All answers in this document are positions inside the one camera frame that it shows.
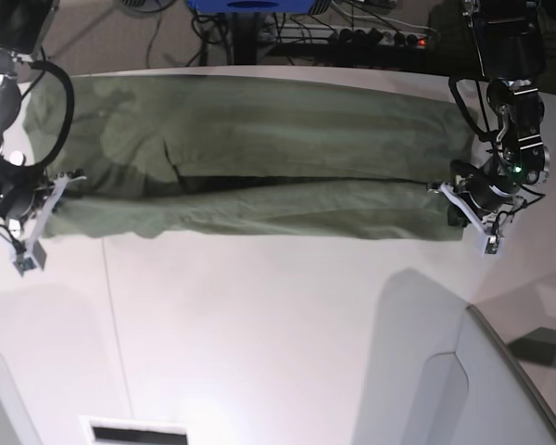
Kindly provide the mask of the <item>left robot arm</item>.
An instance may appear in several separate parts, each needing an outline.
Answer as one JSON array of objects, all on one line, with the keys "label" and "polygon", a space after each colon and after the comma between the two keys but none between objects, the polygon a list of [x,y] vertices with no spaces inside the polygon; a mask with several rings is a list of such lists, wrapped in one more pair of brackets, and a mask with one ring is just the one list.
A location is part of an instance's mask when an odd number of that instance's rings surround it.
[{"label": "left robot arm", "polygon": [[466,226],[499,218],[521,190],[541,182],[550,169],[550,153],[541,136],[545,108],[537,81],[546,68],[539,27],[538,1],[466,1],[463,15],[474,37],[487,89],[479,94],[497,118],[496,130],[474,121],[458,88],[449,90],[477,138],[490,145],[490,157],[480,167],[467,161],[450,164],[453,182],[449,224]]}]

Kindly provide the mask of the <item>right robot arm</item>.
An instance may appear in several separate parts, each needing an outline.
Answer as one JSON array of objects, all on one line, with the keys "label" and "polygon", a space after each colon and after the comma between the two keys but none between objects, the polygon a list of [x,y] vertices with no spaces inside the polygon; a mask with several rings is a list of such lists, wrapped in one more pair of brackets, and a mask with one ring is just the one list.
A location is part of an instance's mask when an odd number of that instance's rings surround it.
[{"label": "right robot arm", "polygon": [[[59,7],[58,1],[0,1],[0,218],[24,220],[53,186],[47,167],[62,150],[72,125],[75,95],[69,75],[41,58],[42,42]],[[52,149],[32,165],[18,166],[4,155],[4,133],[16,121],[23,102],[16,65],[49,73],[65,93],[62,127]]]}]

